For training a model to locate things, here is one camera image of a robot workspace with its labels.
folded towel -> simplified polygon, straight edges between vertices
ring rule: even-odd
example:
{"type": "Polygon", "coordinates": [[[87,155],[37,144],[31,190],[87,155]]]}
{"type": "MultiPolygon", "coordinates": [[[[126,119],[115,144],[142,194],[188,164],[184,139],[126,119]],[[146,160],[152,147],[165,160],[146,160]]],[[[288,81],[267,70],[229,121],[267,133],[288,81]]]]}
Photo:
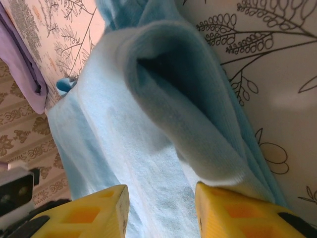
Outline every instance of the folded towel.
{"type": "Polygon", "coordinates": [[[100,0],[108,23],[48,113],[73,198],[127,184],[127,238],[199,237],[198,181],[286,206],[220,67],[173,0],[100,0]]]}
{"type": "Polygon", "coordinates": [[[0,58],[8,65],[10,73],[22,94],[38,114],[45,108],[46,83],[0,3],[0,58]]]}

purple towel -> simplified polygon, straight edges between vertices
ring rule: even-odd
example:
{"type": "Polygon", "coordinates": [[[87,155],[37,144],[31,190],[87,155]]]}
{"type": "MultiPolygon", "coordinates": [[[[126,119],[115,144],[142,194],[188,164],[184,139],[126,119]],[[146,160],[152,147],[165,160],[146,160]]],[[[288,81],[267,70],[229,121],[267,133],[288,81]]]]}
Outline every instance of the purple towel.
{"type": "Polygon", "coordinates": [[[0,58],[33,110],[42,114],[47,96],[45,81],[1,3],[0,42],[0,58]]]}

patterned wallpaper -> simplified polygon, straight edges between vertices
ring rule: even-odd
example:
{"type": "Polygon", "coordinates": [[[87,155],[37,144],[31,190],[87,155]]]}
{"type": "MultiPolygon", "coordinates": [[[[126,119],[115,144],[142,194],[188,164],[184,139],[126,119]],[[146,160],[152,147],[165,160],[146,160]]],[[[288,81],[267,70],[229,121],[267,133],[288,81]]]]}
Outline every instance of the patterned wallpaper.
{"type": "Polygon", "coordinates": [[[63,77],[78,78],[104,31],[95,1],[0,1],[49,87],[49,109],[60,99],[55,83],[63,77]]]}
{"type": "Polygon", "coordinates": [[[40,206],[60,197],[70,198],[63,165],[48,119],[36,114],[0,60],[0,161],[24,161],[40,168],[40,184],[33,200],[40,206]]]}

yellow plastic part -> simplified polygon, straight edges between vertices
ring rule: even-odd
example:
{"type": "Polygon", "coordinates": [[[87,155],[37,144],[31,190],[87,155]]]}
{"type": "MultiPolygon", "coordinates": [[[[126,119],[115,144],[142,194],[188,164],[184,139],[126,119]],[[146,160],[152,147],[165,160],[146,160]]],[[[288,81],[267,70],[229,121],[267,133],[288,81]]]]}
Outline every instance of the yellow plastic part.
{"type": "Polygon", "coordinates": [[[279,217],[286,208],[203,183],[196,187],[202,238],[304,238],[279,217]]]}
{"type": "Polygon", "coordinates": [[[37,215],[50,219],[32,238],[124,238],[129,205],[126,185],[110,187],[37,215]]]}

